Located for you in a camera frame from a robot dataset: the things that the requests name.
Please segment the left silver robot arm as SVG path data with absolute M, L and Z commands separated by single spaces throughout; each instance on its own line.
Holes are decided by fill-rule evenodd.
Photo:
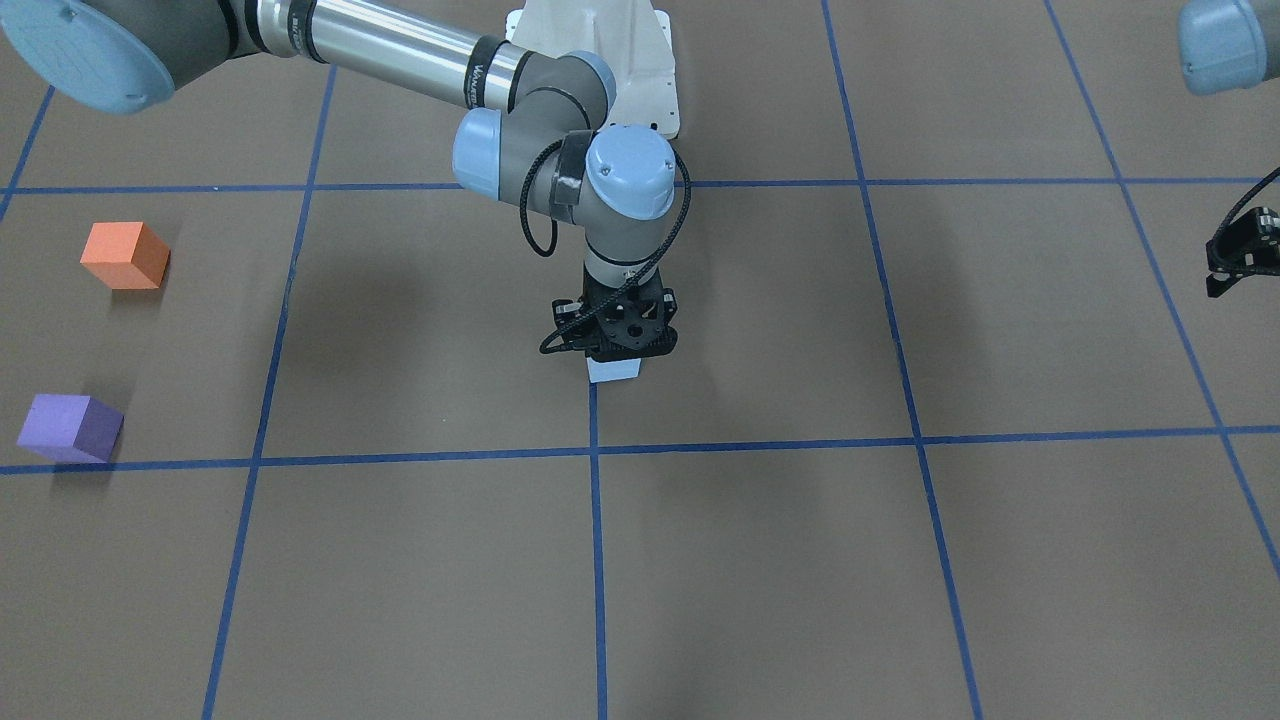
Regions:
M 1179 14 L 1178 42 L 1184 83 L 1197 96 L 1276 79 L 1279 3 L 1189 1 Z M 1279 274 L 1277 211 L 1245 209 L 1277 176 L 1279 169 L 1274 169 L 1245 191 L 1206 242 L 1210 299 L 1221 297 L 1248 277 Z

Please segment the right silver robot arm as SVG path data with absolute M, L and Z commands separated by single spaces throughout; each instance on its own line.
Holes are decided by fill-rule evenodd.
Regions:
M 589 51 L 527 50 L 380 1 L 3 4 L 3 478 L 95 465 L 17 446 L 29 389 L 132 409 L 161 360 L 247 370 L 227 445 L 124 438 L 105 473 L 271 457 L 269 398 L 323 199 L 353 261 L 333 302 L 371 302 L 361 348 L 532 338 L 530 247 L 582 284 L 552 304 L 548 352 L 637 350 L 678 302 L 660 260 L 692 186 Z

